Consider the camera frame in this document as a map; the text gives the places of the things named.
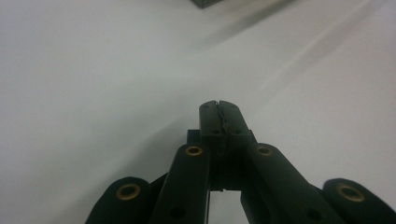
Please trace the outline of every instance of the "brass insert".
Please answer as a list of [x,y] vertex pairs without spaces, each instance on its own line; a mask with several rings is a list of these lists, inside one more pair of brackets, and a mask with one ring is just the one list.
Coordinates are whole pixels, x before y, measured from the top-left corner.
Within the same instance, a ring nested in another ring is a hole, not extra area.
[[125,184],[117,189],[117,198],[122,201],[128,201],[134,199],[139,195],[140,187],[136,184]]
[[186,149],[186,154],[189,156],[199,156],[203,153],[204,151],[200,147],[188,147]]
[[360,190],[347,184],[337,185],[337,192],[345,199],[348,199],[355,203],[361,203],[365,199],[364,194]]
[[268,147],[257,147],[257,152],[262,156],[272,156],[274,151]]

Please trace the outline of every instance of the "screw hole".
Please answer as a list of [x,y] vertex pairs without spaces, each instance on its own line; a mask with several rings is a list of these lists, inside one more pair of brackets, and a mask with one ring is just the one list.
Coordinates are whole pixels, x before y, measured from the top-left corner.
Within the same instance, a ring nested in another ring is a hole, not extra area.
[[189,156],[199,156],[203,153],[204,151],[200,147],[188,147],[186,149],[186,154]]
[[339,184],[337,186],[337,192],[345,199],[348,199],[355,203],[361,203],[364,201],[364,194],[354,187],[347,184]]
[[174,219],[180,219],[186,216],[186,210],[183,207],[176,206],[171,210],[171,217]]
[[125,184],[117,189],[116,196],[122,201],[132,200],[140,193],[140,187],[136,184]]
[[271,148],[267,148],[267,147],[258,147],[257,151],[262,156],[271,156],[273,154],[273,150]]
[[318,210],[313,209],[313,208],[310,208],[310,209],[306,212],[306,215],[307,215],[309,218],[311,218],[312,220],[315,220],[315,221],[321,221],[321,220],[322,220],[322,215],[321,215],[321,213],[320,213]]

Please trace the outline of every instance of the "white surface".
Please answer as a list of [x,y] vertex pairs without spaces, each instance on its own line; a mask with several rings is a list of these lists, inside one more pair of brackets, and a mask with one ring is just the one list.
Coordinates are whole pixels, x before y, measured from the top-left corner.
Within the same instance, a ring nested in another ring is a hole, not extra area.
[[[396,208],[396,2],[0,2],[0,222],[83,223],[113,181],[165,173],[198,106],[240,107],[312,184]],[[215,193],[210,223],[248,223]]]

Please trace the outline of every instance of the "white floor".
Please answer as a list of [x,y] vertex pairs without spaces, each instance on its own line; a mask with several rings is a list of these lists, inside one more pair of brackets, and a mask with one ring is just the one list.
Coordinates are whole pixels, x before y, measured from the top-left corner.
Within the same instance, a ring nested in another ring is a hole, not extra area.
[[[167,172],[198,106],[239,105],[312,184],[396,209],[396,1],[0,2],[0,222],[83,223]],[[215,193],[210,223],[248,223]]]

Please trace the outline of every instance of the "dark object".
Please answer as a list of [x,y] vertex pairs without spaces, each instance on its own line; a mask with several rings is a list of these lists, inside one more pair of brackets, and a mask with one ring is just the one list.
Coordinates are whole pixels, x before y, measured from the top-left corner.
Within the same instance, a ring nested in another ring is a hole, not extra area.
[[396,223],[389,206],[353,181],[311,186],[277,148],[257,143],[236,105],[212,101],[199,111],[201,129],[188,130],[167,175],[116,181],[86,223],[205,224],[209,192],[224,189],[241,190],[250,224]]
[[221,0],[192,0],[200,8],[210,7]]

